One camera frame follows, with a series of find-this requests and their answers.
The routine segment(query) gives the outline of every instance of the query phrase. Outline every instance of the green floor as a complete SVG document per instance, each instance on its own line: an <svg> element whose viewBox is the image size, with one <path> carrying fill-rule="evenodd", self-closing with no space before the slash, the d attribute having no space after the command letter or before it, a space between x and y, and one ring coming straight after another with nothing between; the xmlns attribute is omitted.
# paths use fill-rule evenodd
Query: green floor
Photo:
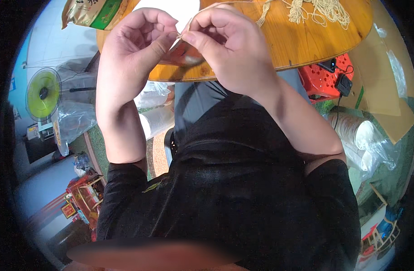
<svg viewBox="0 0 414 271"><path fill-rule="evenodd" d="M414 98L408 98L406 101L409 104L412 111L414 112ZM334 110L334 112L336 112L336 106L330 100L326 102L317 103L315 105L315 108L321 115L324 115L331 110ZM378 122L373 118L373 116L370 113L362 112L360 110L347 109L344 107L340 107L339 110L349 114L354 114L356 116L363 116L371 120L373 124L378 128L378 130L382 133L382 135L384 135L387 138L384 130L380 127ZM109 162L106 158L106 150L104 147L104 140L100 128L98 126L95 126L88 131L88 134L100 169L103 172L103 175L106 176ZM400 150L400 156L396 168L392 171L389 171L384 164L381 164L371 178L361 183L360 188L356 194L358 205L364 203L373 194L373 191L371 187L368 185L368 183L372 183L376 187L376 189L385 197L385 199L390 205L394 205L400 199L406 181L409 177L410 166L413 161L414 126L399 141L399 143L397 143L397 145L396 146ZM73 148L74 152L88 152L85 144L85 139L83 136L77 138L73 143L70 144L70 146ZM359 182L359 175L357 173L353 173L353 170L349 172L351 182ZM148 172L148 180L150 180L151 178L151 174L150 172ZM360 213L361 218L366 215L368 214Z"/></svg>

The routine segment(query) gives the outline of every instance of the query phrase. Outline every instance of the wooden table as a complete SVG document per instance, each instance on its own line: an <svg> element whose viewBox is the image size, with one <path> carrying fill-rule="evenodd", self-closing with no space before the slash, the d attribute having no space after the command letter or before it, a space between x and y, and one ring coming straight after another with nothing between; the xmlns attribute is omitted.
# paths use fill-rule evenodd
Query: wooden table
<svg viewBox="0 0 414 271"><path fill-rule="evenodd" d="M201 9L228 0L201 0ZM237 9L257 21L263 12L265 0L253 0L259 3L234 3ZM123 16L129 14L139 0L129 0ZM305 23L291 23L290 9L281 0L273 1L267 13L263 30L270 48L273 64L277 71L319 63L342 55L356 47L366 38L373 25L373 13L370 0L340 0L350 15L348 30L342 29L338 22L327 21L327 27L316 24L312 19ZM308 12L313 10L312 3L303 3ZM97 30L97 44L101 51L109 32ZM194 67L157 65L150 73L149 80L163 82L194 82L215 80L215 74L203 62Z"/></svg>

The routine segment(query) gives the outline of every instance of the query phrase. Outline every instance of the forearm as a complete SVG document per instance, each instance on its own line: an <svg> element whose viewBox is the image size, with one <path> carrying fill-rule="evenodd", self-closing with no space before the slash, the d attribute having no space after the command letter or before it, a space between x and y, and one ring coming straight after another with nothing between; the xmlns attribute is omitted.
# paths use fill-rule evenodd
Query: forearm
<svg viewBox="0 0 414 271"><path fill-rule="evenodd" d="M255 100L269 112L306 162L344 152L329 123L280 77L276 85Z"/></svg>
<svg viewBox="0 0 414 271"><path fill-rule="evenodd" d="M135 163L146 157L145 134L133 100L115 109L107 106L100 108L100 102L97 101L97 122L103 134L109 162Z"/></svg>

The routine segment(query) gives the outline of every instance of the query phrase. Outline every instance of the black shirt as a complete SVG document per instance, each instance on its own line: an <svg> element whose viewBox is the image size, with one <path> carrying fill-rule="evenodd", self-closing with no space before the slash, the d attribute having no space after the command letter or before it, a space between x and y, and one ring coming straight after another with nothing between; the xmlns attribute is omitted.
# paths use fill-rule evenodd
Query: black shirt
<svg viewBox="0 0 414 271"><path fill-rule="evenodd" d="M147 182L133 164L109 165L97 239L225 242L251 271L353 270L361 234L347 166L329 160L306 177L304 166L264 110L212 111L167 174Z"/></svg>

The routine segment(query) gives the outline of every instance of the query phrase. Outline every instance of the floor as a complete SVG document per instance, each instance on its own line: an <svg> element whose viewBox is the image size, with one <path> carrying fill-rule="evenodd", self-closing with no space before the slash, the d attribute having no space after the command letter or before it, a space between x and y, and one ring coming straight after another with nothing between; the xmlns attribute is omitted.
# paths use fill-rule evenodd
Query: floor
<svg viewBox="0 0 414 271"><path fill-rule="evenodd" d="M407 103L414 112L414 98L408 98ZM321 115L329 113L331 110L336 111L335 104L330 100L316 104L315 108ZM362 112L360 110L345 109L343 107L340 107L339 110L346 111L347 113L354 114L356 116L366 117L373 122L382 135L386 136L383 129L370 113ZM100 170L103 175L106 176L109 162L106 158L104 140L100 128L98 126L93 127L88 131L88 136ZM147 142L147 179L149 181L156 176L160 176L161 174L167 172L169 169L166 156L164 154L164 136L165 133L159 134ZM74 152L85 151L90 154L83 136L77 138L73 143L71 143L71 147ZM391 206L395 205L402 196L405 184L410 176L410 167L414 158L414 126L400 140L400 142L396 144L396 147L400 150L400 156L396 168L392 171L389 171L384 164L381 164L371 178L361 182L359 172L354 168L350 168L349 177L354 190L356 190L358 205L362 205L374 193L368 183L372 183ZM365 223L367 218L371 216L371 214L368 213L360 213L359 215L361 218L361 224Z"/></svg>

